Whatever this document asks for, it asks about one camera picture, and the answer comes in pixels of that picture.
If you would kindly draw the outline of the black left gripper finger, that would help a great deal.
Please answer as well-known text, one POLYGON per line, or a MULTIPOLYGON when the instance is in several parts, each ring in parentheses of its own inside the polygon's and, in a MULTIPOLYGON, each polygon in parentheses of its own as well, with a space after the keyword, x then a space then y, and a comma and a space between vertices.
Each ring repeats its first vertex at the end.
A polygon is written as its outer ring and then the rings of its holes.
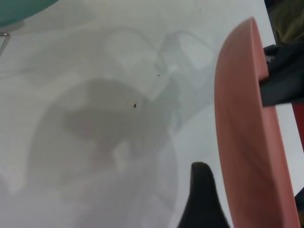
POLYGON ((211 168, 194 162, 190 170, 190 193, 178 227, 228 228, 211 168))

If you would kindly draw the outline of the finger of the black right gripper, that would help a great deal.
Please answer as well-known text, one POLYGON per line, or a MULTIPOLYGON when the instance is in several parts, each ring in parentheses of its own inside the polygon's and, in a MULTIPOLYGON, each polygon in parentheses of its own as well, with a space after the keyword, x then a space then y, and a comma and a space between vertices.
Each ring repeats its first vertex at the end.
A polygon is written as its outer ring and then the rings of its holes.
POLYGON ((264 48, 268 71, 281 71, 304 62, 304 42, 270 45, 264 48))
POLYGON ((304 102, 304 72, 280 73, 259 82, 264 107, 304 102))

